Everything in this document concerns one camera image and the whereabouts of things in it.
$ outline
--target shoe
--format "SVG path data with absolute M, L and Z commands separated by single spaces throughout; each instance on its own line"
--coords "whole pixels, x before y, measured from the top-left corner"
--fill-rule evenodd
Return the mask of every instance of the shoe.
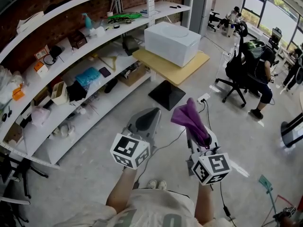
M 257 92 L 257 94 L 255 92 L 253 92 L 253 91 L 250 91 L 250 90 L 249 90 L 249 92 L 251 94 L 253 94 L 256 98 L 260 98 L 261 97 L 261 94 L 259 92 Z
M 157 180 L 152 179 L 147 183 L 146 188 L 156 189 L 157 183 L 158 183 Z
M 158 187 L 157 187 L 158 189 L 160 189 L 160 190 L 167 190 L 167 184 L 166 184 L 166 181 L 160 181 L 159 182 L 159 184 L 158 184 Z
M 260 111 L 258 111 L 257 109 L 251 109 L 250 111 L 257 119 L 263 119 L 263 114 L 261 114 Z

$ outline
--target black table base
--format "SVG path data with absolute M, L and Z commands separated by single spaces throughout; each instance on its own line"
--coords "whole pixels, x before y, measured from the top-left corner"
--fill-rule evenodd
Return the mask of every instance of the black table base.
M 151 91 L 148 96 L 170 111 L 185 94 L 180 88 L 165 80 Z
M 296 132 L 293 131 L 295 127 L 303 122 L 303 113 L 300 113 L 295 119 L 291 122 L 282 122 L 281 124 L 281 136 L 283 143 L 287 148 L 291 148 L 291 146 L 298 141 L 303 139 L 303 135 L 299 136 Z

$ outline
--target purple cloth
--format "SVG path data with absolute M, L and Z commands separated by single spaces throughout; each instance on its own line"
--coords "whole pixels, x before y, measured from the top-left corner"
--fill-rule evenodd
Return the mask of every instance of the purple cloth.
M 206 145 L 205 140 L 209 139 L 209 135 L 196 110 L 195 102 L 191 97 L 188 99 L 186 105 L 175 108 L 170 121 L 185 126 L 199 146 Z

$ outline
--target spray bottle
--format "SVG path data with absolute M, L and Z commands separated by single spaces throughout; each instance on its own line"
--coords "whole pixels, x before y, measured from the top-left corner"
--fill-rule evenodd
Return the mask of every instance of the spray bottle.
M 82 13 L 83 16 L 85 16 L 85 27 L 89 30 L 91 30 L 93 28 L 92 24 L 91 24 L 91 19 L 89 18 L 89 16 L 87 15 L 87 13 Z

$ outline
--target brick wall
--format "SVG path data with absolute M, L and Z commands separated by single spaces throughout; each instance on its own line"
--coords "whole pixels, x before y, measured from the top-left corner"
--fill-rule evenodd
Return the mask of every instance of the brick wall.
M 59 3 L 63 0 L 18 0 L 4 13 L 0 15 L 0 50 L 16 34 L 16 28 L 20 19 L 44 11 L 50 4 Z M 182 3 L 182 0 L 167 0 Z M 27 36 L 1 63 L 12 72 L 19 70 L 21 73 L 34 61 L 34 53 L 46 44 L 50 47 L 84 27 L 81 13 L 87 12 L 93 20 L 106 16 L 109 11 L 111 0 L 91 0 L 80 4 L 72 9 L 49 20 L 29 36 Z M 146 3 L 145 0 L 122 0 L 124 9 Z M 174 22 L 180 20 L 180 15 L 173 17 Z

